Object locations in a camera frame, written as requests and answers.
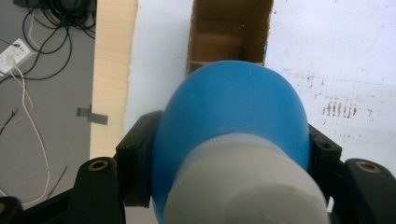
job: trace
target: brown cardboard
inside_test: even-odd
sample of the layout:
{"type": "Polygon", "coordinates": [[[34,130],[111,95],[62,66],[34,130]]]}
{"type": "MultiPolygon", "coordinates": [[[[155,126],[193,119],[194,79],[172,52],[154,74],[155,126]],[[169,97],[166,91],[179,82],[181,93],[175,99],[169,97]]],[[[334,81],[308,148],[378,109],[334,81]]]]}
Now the brown cardboard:
{"type": "Polygon", "coordinates": [[[195,0],[187,75],[219,60],[263,63],[273,0],[195,0]]]}

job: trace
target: cable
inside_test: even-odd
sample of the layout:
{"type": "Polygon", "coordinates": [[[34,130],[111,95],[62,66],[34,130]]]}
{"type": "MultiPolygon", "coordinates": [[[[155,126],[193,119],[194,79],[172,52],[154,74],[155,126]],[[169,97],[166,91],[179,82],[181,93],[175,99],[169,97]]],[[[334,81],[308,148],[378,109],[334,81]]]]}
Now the cable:
{"type": "Polygon", "coordinates": [[[45,43],[43,43],[43,45],[41,46],[40,49],[36,49],[36,48],[28,41],[28,38],[27,38],[26,32],[25,32],[25,23],[26,23],[27,18],[28,18],[29,15],[31,15],[31,14],[32,14],[32,12],[29,11],[29,12],[26,14],[26,16],[24,17],[23,22],[22,22],[22,34],[23,34],[24,39],[26,40],[26,43],[29,45],[29,47],[30,47],[31,49],[33,49],[34,51],[37,51],[37,52],[42,53],[42,54],[51,54],[51,53],[54,53],[54,52],[58,51],[59,49],[61,49],[61,48],[64,46],[64,42],[66,42],[67,35],[64,36],[64,40],[63,40],[63,42],[61,43],[61,45],[59,45],[59,47],[57,47],[56,49],[53,49],[53,50],[51,50],[51,51],[47,51],[47,52],[46,52],[46,51],[43,51],[43,47],[44,47],[45,43],[47,43],[47,42],[53,37],[53,35],[54,35],[59,29],[61,29],[61,28],[63,28],[63,27],[57,27],[57,28],[53,29],[54,31],[53,31],[52,34],[46,39],[45,43]]]}
{"type": "MultiPolygon", "coordinates": [[[[47,38],[46,41],[44,41],[43,45],[42,45],[41,48],[40,48],[40,51],[43,49],[44,45],[53,37],[53,35],[54,35],[57,31],[58,31],[58,30],[55,30],[54,32],[52,32],[51,36],[50,36],[49,38],[47,38]]],[[[32,77],[18,77],[18,76],[16,76],[16,77],[17,77],[17,78],[28,79],[28,80],[45,80],[45,79],[48,79],[48,78],[51,78],[51,77],[55,77],[55,76],[57,76],[58,74],[60,74],[60,73],[66,68],[66,66],[68,65],[68,63],[69,63],[69,61],[70,61],[70,58],[71,58],[71,55],[72,55],[72,48],[73,48],[73,45],[72,45],[71,37],[70,37],[70,34],[69,34],[68,30],[66,31],[66,37],[67,37],[67,39],[69,40],[69,54],[68,54],[68,56],[67,56],[66,62],[65,62],[64,65],[61,67],[61,69],[59,69],[56,73],[54,73],[54,74],[52,74],[52,75],[49,75],[49,76],[46,76],[46,77],[37,77],[37,78],[32,78],[32,77]]],[[[31,66],[31,68],[27,70],[27,73],[29,73],[30,71],[32,71],[32,69],[35,67],[35,65],[36,65],[36,63],[37,63],[37,61],[38,61],[38,58],[39,58],[40,54],[41,54],[40,52],[37,53],[37,56],[35,57],[35,61],[34,61],[33,65],[31,66]]],[[[1,85],[4,81],[6,81],[7,79],[12,78],[11,76],[9,76],[9,75],[7,75],[7,74],[5,74],[5,75],[6,75],[7,77],[6,77],[6,78],[3,78],[3,79],[0,81],[0,85],[1,85]]]]}
{"type": "Polygon", "coordinates": [[[20,46],[19,44],[11,44],[11,43],[9,43],[8,41],[6,41],[6,40],[4,40],[4,39],[2,39],[2,38],[0,38],[0,40],[3,41],[3,42],[5,42],[6,44],[12,45],[12,46],[14,46],[14,47],[16,47],[16,48],[20,46]]]}
{"type": "MultiPolygon", "coordinates": [[[[49,160],[48,160],[48,157],[47,157],[46,149],[45,149],[45,147],[44,147],[43,139],[41,138],[40,133],[38,132],[37,127],[35,126],[35,122],[33,121],[32,117],[30,116],[30,114],[29,114],[29,112],[28,112],[28,110],[27,110],[27,108],[26,108],[26,104],[25,104],[25,95],[26,95],[27,90],[26,90],[26,83],[25,83],[25,80],[24,80],[24,78],[23,78],[23,73],[22,73],[22,71],[20,70],[20,68],[19,68],[14,62],[13,62],[12,64],[13,64],[13,66],[18,70],[18,72],[20,73],[20,75],[21,75],[21,77],[22,77],[21,84],[22,84],[22,90],[23,90],[23,94],[22,94],[22,105],[23,105],[23,109],[25,110],[26,115],[29,117],[29,120],[31,121],[32,126],[33,126],[33,128],[35,129],[35,134],[37,135],[37,138],[38,138],[38,140],[39,140],[39,142],[40,142],[40,146],[41,146],[41,148],[42,148],[43,155],[44,155],[44,158],[45,158],[45,161],[46,161],[46,165],[47,165],[47,183],[46,183],[46,187],[45,187],[44,190],[43,190],[43,193],[42,193],[38,198],[36,198],[36,199],[34,199],[34,200],[32,200],[32,201],[29,201],[29,202],[26,202],[26,203],[22,203],[23,205],[26,205],[26,204],[30,204],[30,203],[36,203],[36,202],[40,201],[40,200],[46,195],[46,192],[47,192],[47,189],[48,189],[49,183],[50,183],[50,164],[49,164],[49,160]]],[[[11,72],[11,75],[15,78],[15,80],[17,80],[18,82],[20,82],[20,81],[14,76],[14,74],[13,74],[12,72],[11,72]]],[[[2,190],[0,190],[0,193],[2,193],[3,195],[7,196],[2,190]]]]}
{"type": "Polygon", "coordinates": [[[37,43],[33,40],[32,38],[32,30],[33,30],[33,21],[35,20],[35,14],[32,13],[32,19],[30,23],[30,29],[29,29],[29,38],[32,40],[32,42],[35,44],[36,47],[40,48],[37,43]]]}
{"type": "MultiPolygon", "coordinates": [[[[30,111],[29,111],[29,114],[31,114],[31,112],[33,111],[33,101],[32,101],[32,98],[30,97],[30,94],[29,94],[29,92],[26,92],[26,95],[27,95],[27,98],[29,99],[29,102],[30,102],[30,106],[31,106],[31,108],[30,108],[30,111]]],[[[20,120],[22,120],[22,119],[24,119],[24,118],[26,118],[26,117],[22,117],[22,118],[20,118],[20,119],[16,119],[16,120],[14,120],[14,121],[12,121],[12,122],[10,122],[10,120],[8,121],[8,122],[6,122],[4,125],[3,125],[3,127],[1,127],[2,128],[2,131],[3,131],[3,129],[5,129],[6,127],[8,127],[8,126],[10,126],[10,125],[13,125],[13,124],[15,124],[15,123],[17,123],[17,122],[19,122],[20,120]]]]}
{"type": "Polygon", "coordinates": [[[93,12],[93,23],[87,24],[91,0],[75,1],[71,8],[66,8],[61,0],[42,0],[41,2],[43,4],[41,10],[44,16],[55,27],[71,26],[87,31],[96,25],[96,18],[93,12]]]}
{"type": "Polygon", "coordinates": [[[67,166],[64,167],[64,171],[62,172],[61,176],[59,176],[59,179],[58,179],[58,181],[56,181],[55,186],[53,187],[53,189],[47,195],[47,200],[50,198],[50,196],[52,195],[53,191],[55,191],[56,187],[58,187],[59,182],[61,182],[62,177],[64,177],[64,173],[66,173],[66,169],[67,169],[67,166]]]}
{"type": "Polygon", "coordinates": [[[3,125],[3,127],[0,130],[0,135],[3,132],[3,130],[6,128],[6,126],[9,124],[9,122],[14,118],[14,116],[17,114],[18,109],[14,111],[12,111],[11,116],[9,117],[9,119],[6,121],[6,123],[3,125]]]}
{"type": "MultiPolygon", "coordinates": [[[[29,114],[32,114],[32,111],[33,111],[33,107],[30,109],[29,114]]],[[[6,127],[15,125],[16,123],[20,122],[21,120],[23,120],[23,119],[25,119],[25,118],[27,118],[27,116],[21,117],[20,119],[15,119],[15,120],[13,120],[12,122],[10,121],[9,123],[5,123],[1,128],[2,128],[2,129],[5,129],[6,127]]]]}

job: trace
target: white cylinder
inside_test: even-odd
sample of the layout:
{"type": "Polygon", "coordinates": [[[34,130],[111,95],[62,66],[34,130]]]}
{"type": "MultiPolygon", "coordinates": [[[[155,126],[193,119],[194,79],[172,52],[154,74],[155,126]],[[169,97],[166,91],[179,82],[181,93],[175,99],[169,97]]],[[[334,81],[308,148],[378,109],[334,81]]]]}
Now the white cylinder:
{"type": "Polygon", "coordinates": [[[191,152],[168,194],[165,224],[327,224],[309,174],[271,142],[233,133],[191,152]]]}

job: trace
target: gray floor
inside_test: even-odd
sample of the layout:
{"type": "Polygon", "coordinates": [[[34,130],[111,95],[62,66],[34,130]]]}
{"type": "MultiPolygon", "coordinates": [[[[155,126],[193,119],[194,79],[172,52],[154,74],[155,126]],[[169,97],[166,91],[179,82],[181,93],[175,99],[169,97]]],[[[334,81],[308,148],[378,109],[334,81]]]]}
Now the gray floor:
{"type": "MultiPolygon", "coordinates": [[[[12,5],[11,0],[0,1],[0,38],[8,42],[23,39],[21,25],[26,13],[26,8],[12,5]]],[[[41,13],[37,12],[36,17],[42,18],[41,13]]],[[[30,18],[28,21],[26,29],[30,27],[30,18]]],[[[32,37],[41,44],[50,32],[35,23],[32,37]]],[[[57,33],[49,42],[49,49],[58,46],[64,34],[64,30],[57,33]]],[[[32,118],[48,153],[51,170],[49,191],[67,166],[52,195],[72,188],[78,167],[89,159],[91,124],[77,117],[76,111],[78,107],[88,107],[92,101],[94,40],[74,28],[70,35],[72,57],[62,73],[44,81],[27,81],[27,90],[34,103],[32,118]]],[[[0,42],[1,52],[7,47],[7,44],[0,42]]],[[[66,42],[57,53],[41,55],[35,69],[27,76],[46,77],[58,71],[66,60],[68,50],[66,42]]],[[[30,67],[34,57],[21,66],[22,71],[30,67]]],[[[41,194],[47,172],[41,146],[21,105],[21,94],[21,86],[13,79],[0,84],[0,128],[11,112],[18,110],[11,121],[13,123],[0,135],[0,189],[26,202],[41,194]]]]}

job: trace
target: white surface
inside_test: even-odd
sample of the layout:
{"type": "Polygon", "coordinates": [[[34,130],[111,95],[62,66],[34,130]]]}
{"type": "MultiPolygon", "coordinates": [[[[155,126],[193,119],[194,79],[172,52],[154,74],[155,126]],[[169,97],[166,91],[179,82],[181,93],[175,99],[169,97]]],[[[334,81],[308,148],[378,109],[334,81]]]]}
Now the white surface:
{"type": "Polygon", "coordinates": [[[276,1],[266,66],[299,93],[343,159],[396,175],[396,2],[276,1]]]}
{"type": "Polygon", "coordinates": [[[195,148],[177,172],[164,223],[329,223],[315,181],[271,142],[225,134],[195,148]]]}
{"type": "MultiPolygon", "coordinates": [[[[125,132],[164,109],[183,80],[191,0],[139,1],[125,132]]],[[[396,2],[278,0],[266,66],[299,93],[308,120],[344,148],[396,174],[396,2]]],[[[129,223],[156,223],[152,211],[129,223]],[[134,222],[142,217],[146,222],[134,222]]]]}
{"type": "Polygon", "coordinates": [[[137,10],[127,133],[140,116],[165,109],[186,71],[192,1],[141,0],[137,10]]]}

